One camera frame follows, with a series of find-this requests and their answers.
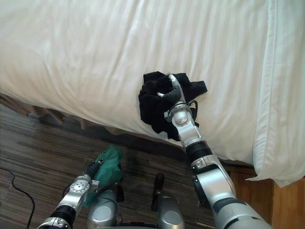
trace wooden floor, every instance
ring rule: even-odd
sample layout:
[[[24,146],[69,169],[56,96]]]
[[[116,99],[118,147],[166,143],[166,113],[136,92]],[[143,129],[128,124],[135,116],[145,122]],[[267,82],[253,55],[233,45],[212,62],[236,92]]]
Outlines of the wooden floor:
[[[2,105],[0,122],[0,166],[12,170],[16,186],[33,196],[36,209],[32,229],[52,213],[61,200],[64,187],[80,175],[99,152],[107,149],[110,141],[125,153],[122,162],[125,222],[156,223],[156,213],[150,211],[151,194],[154,177],[162,172],[164,189],[178,199],[186,228],[214,228],[211,210],[197,207],[192,173],[180,150],[152,142],[147,143],[152,146],[146,151],[139,150],[135,147],[139,145],[136,138],[125,137],[120,145],[118,139],[121,137],[112,136],[105,130],[99,135],[82,131],[72,120],[66,120],[66,125],[61,127],[35,117],[21,116]],[[11,186],[9,173],[0,170],[0,174],[1,223],[5,229],[24,229],[31,202]],[[88,209],[84,208],[75,221],[75,229],[86,228],[87,214]]]

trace white bedsheet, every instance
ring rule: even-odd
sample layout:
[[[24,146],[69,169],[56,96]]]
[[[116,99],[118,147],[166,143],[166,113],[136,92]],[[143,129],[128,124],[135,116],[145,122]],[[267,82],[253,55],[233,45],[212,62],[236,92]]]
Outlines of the white bedsheet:
[[[187,73],[208,87],[213,152],[284,186],[305,174],[304,15],[301,0],[1,0],[0,92],[166,139],[140,120],[142,76]]]

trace bed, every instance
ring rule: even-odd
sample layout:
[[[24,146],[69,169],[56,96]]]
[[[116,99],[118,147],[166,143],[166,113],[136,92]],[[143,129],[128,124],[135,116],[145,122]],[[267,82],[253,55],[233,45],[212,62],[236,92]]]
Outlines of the bed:
[[[141,121],[143,74],[204,80],[200,131],[283,187],[305,174],[305,3],[0,1],[3,96],[168,140]]]

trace black cloth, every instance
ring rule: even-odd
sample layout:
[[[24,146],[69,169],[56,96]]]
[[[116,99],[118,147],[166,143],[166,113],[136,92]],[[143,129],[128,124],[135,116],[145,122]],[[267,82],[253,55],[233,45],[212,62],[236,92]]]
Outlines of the black cloth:
[[[182,87],[187,103],[207,92],[204,81],[190,82],[185,73],[174,74],[174,76]],[[165,131],[168,138],[179,141],[177,129],[164,118],[164,112],[174,104],[157,96],[157,92],[168,93],[172,88],[172,83],[167,75],[161,72],[145,74],[144,84],[139,94],[140,114],[143,122],[151,125],[156,133]]]

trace black cable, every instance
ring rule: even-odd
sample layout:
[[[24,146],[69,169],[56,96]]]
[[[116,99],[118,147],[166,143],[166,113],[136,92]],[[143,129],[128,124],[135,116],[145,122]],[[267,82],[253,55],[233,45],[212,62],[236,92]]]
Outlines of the black cable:
[[[192,112],[192,116],[193,116],[193,120],[195,121],[197,118],[197,111],[198,111],[198,103],[196,100],[192,100],[188,103],[189,106],[191,106],[192,104],[195,104],[195,108]]]
[[[31,214],[30,214],[30,217],[29,217],[29,220],[28,220],[28,224],[27,224],[27,229],[29,229],[29,228],[30,228],[30,224],[31,224],[31,220],[32,220],[32,216],[33,216],[34,211],[35,211],[35,202],[34,202],[34,199],[33,199],[33,197],[30,196],[29,193],[27,193],[26,191],[23,191],[22,189],[20,189],[20,188],[18,188],[18,187],[15,186],[14,180],[15,180],[16,177],[15,177],[15,175],[13,174],[12,171],[10,171],[10,170],[7,169],[7,168],[3,168],[3,167],[0,167],[0,169],[3,169],[3,170],[5,170],[5,171],[8,171],[10,174],[12,174],[13,179],[11,180],[11,185],[14,187],[14,189],[16,189],[16,190],[18,190],[19,192],[22,192],[23,194],[27,195],[28,198],[30,198],[30,200],[32,201],[32,212],[31,212]]]
[[[61,195],[62,198],[64,198],[64,196],[65,196],[65,191],[67,190],[68,187],[71,186],[71,184],[67,185],[67,186],[65,187],[65,189],[62,191],[62,195]]]
[[[107,199],[107,200],[109,200],[109,201],[115,203],[115,204],[118,206],[118,209],[119,209],[119,216],[120,216],[120,218],[121,218],[121,221],[120,221],[120,223],[118,224],[118,226],[120,226],[120,225],[123,223],[123,221],[124,221],[124,218],[123,218],[123,216],[122,216],[122,208],[121,208],[120,204],[119,204],[117,201],[115,201],[114,199],[106,198],[106,197],[102,197],[102,198]]]

